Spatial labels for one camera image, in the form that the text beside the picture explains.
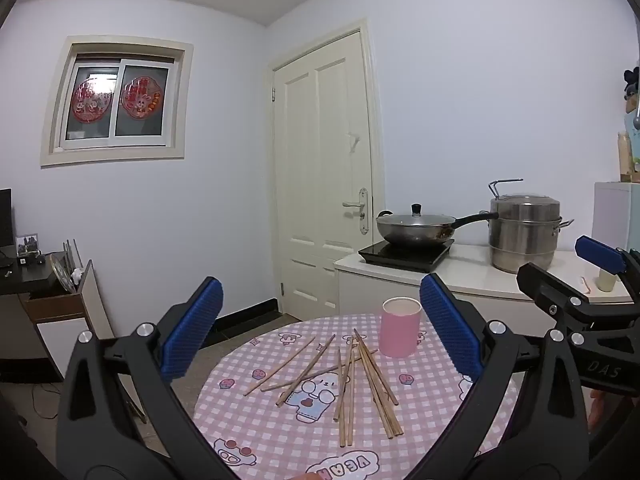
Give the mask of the person left hand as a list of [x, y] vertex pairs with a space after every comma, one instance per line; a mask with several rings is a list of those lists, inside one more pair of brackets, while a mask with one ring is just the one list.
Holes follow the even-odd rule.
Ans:
[[322, 480], [322, 478], [315, 472], [306, 472], [306, 474], [300, 474], [292, 480]]

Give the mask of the person right hand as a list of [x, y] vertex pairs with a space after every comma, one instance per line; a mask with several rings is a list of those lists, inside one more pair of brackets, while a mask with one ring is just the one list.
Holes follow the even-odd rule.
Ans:
[[602, 424], [606, 411], [606, 393], [600, 390], [590, 391], [590, 412], [588, 415], [588, 429], [595, 432]]

